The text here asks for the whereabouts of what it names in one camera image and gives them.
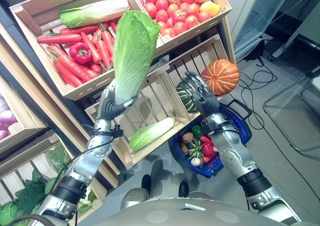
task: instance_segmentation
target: electrical cable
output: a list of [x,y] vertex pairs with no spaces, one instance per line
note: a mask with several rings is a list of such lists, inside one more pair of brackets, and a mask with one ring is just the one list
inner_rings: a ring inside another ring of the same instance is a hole
[[267,131],[267,129],[265,128],[265,122],[264,122],[264,120],[263,120],[263,118],[262,118],[262,116],[261,115],[259,115],[257,112],[255,112],[255,110],[254,110],[254,95],[253,95],[253,90],[255,90],[255,89],[261,89],[261,88],[263,88],[263,87],[265,87],[265,86],[267,86],[268,84],[270,84],[272,81],[275,81],[274,80],[274,74],[273,74],[273,72],[263,63],[263,61],[262,61],[262,59],[259,57],[259,61],[261,62],[261,64],[262,64],[262,66],[264,66],[264,67],[266,67],[270,72],[269,72],[269,74],[271,74],[272,75],[272,78],[271,78],[271,80],[270,80],[270,82],[269,81],[267,81],[267,82],[262,82],[262,83],[266,83],[264,86],[261,86],[261,87],[257,87],[257,88],[250,88],[250,86],[254,83],[254,82],[257,82],[257,83],[259,83],[259,81],[256,81],[255,80],[255,77],[248,77],[250,80],[251,80],[251,82],[248,84],[248,83],[246,83],[245,81],[243,81],[242,79],[240,80],[242,83],[244,83],[245,84],[245,86],[243,86],[243,85],[240,85],[239,84],[239,86],[242,88],[242,90],[241,90],[241,93],[240,93],[240,95],[241,95],[241,98],[242,98],[242,101],[243,101],[243,103],[246,105],[246,107],[248,107],[248,104],[246,103],[246,101],[245,101],[245,99],[244,99],[244,97],[243,97],[243,92],[244,92],[244,90],[249,90],[249,92],[250,92],[250,95],[251,95],[251,104],[252,104],[252,113],[253,113],[253,115],[255,116],[255,118],[256,118],[256,120],[259,122],[259,124],[260,124],[260,126],[261,127],[254,127],[253,125],[252,125],[252,123],[251,123],[251,121],[250,121],[250,117],[248,118],[248,122],[249,122],[249,124],[250,124],[250,126],[252,127],[252,128],[254,128],[254,129],[256,129],[256,130],[264,130],[268,135],[269,135],[269,137],[271,138],[271,140],[273,141],[273,143],[276,145],[276,147],[278,148],[278,150],[280,151],[280,153],[282,154],[282,156],[286,159],[286,161],[294,168],[294,170],[301,176],[301,178],[305,181],[305,183],[308,185],[308,187],[311,189],[311,191],[314,193],[314,195],[316,196],[316,198],[320,201],[320,198],[319,198],[319,196],[316,194],[316,192],[315,192],[315,190],[312,188],[312,186],[310,185],[310,183],[305,179],[305,177],[300,173],[300,171],[293,165],[293,163],[287,158],[287,156],[283,153],[283,151],[280,149],[280,147],[278,146],[278,144],[275,142],[275,140],[273,139],[273,137],[270,135],[270,133]]

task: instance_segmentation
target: lettuce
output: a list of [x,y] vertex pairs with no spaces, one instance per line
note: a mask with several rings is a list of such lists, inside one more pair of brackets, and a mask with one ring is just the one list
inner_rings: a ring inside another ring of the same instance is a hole
[[159,29],[141,11],[128,10],[121,17],[113,48],[116,104],[124,103],[141,90],[155,54]]

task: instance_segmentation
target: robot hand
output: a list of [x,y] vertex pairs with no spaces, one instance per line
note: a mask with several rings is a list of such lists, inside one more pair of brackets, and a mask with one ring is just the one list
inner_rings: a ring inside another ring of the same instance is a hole
[[184,90],[190,95],[198,111],[204,118],[219,112],[219,102],[205,81],[194,72],[185,72],[183,82],[190,86]]
[[100,105],[97,112],[97,120],[111,121],[121,113],[123,113],[128,107],[134,104],[137,100],[137,96],[132,97],[130,100],[123,104],[115,104],[115,87],[116,79],[114,79],[108,87],[102,92],[100,98]]

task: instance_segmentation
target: toy vegetable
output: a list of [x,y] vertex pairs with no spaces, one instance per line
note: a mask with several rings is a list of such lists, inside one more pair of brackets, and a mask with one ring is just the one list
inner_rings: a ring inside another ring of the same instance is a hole
[[92,52],[89,47],[82,43],[78,42],[72,45],[69,49],[69,54],[76,63],[83,65],[92,60]]

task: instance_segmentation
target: green pepper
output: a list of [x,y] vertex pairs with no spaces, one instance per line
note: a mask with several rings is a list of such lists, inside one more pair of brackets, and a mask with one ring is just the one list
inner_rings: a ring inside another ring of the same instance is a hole
[[191,128],[191,131],[193,133],[193,136],[199,138],[201,135],[202,135],[202,131],[201,131],[201,127],[200,125],[194,125],[192,128]]

